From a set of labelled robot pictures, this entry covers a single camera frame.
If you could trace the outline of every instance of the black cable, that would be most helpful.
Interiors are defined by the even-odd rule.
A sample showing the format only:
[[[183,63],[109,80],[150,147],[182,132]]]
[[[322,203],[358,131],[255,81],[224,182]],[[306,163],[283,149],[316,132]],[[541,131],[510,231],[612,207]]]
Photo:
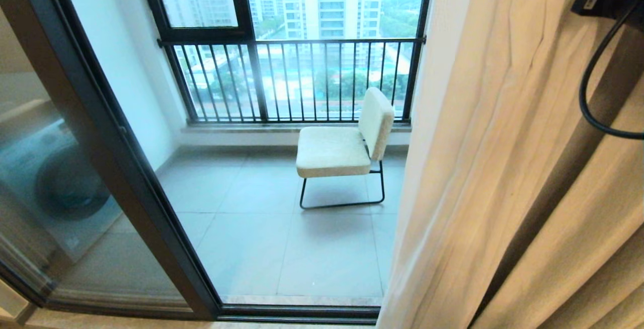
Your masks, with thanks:
[[[639,8],[639,6],[642,5],[642,3],[644,3],[644,0],[639,0],[635,2],[632,6],[630,6],[628,10],[626,10],[626,12],[615,22],[614,26],[612,26],[609,33],[603,38],[602,43],[600,43],[600,45],[597,47],[597,50],[593,54],[591,61],[589,61],[586,67],[586,71],[584,72],[584,76],[582,77],[582,83],[579,86],[579,106],[582,109],[582,114],[584,114],[584,118],[586,118],[586,120],[589,123],[591,123],[593,127],[599,130],[602,130],[602,132],[605,132],[606,134],[610,134],[612,136],[617,136],[619,138],[644,140],[644,132],[627,132],[625,130],[613,129],[607,125],[603,125],[602,123],[600,123],[600,121],[596,120],[596,118],[591,113],[588,107],[588,102],[586,101],[586,90],[588,89],[588,81],[591,78],[591,74],[593,73],[593,69],[597,64],[597,61],[602,56],[602,53],[608,46],[610,40],[612,40],[612,38],[619,30],[619,27],[621,27],[624,24],[626,19],[628,19],[628,17],[630,17],[633,11],[637,10],[637,8]]]

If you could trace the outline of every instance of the washing machine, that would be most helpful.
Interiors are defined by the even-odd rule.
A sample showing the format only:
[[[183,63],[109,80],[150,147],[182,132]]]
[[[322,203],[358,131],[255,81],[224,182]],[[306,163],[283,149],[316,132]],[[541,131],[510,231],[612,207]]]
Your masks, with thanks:
[[[0,183],[73,263],[122,214],[62,119],[0,147]]]

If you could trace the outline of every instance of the chair backrest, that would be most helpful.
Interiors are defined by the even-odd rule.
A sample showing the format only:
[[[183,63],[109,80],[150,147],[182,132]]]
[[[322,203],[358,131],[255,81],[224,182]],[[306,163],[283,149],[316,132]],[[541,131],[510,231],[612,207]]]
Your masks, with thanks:
[[[392,125],[393,107],[389,100],[377,88],[368,88],[364,95],[358,129],[363,134],[372,160],[382,160]]]

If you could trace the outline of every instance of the curtain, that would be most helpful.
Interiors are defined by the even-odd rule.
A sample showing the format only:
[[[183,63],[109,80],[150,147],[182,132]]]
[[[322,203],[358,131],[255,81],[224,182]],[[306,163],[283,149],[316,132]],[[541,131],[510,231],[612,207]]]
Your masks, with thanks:
[[[419,106],[431,93],[416,96],[405,176],[414,183],[402,193],[378,328],[561,327],[597,290],[573,297],[642,224],[641,143],[598,134],[577,104],[612,21],[578,17],[572,2],[470,1],[435,127]],[[627,32],[621,45],[642,50],[644,39]],[[595,68],[591,109],[644,129],[642,88],[631,93],[641,69],[613,51],[616,43]],[[602,72],[624,65],[636,73],[615,93]],[[606,299],[597,320],[612,327],[636,310],[637,284]]]

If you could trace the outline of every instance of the washing machine door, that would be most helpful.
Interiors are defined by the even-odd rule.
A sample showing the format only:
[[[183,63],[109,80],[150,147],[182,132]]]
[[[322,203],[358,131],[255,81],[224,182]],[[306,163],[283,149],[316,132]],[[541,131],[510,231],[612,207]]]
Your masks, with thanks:
[[[35,194],[43,212],[69,221],[90,217],[110,198],[103,180],[78,144],[47,158],[38,172]]]

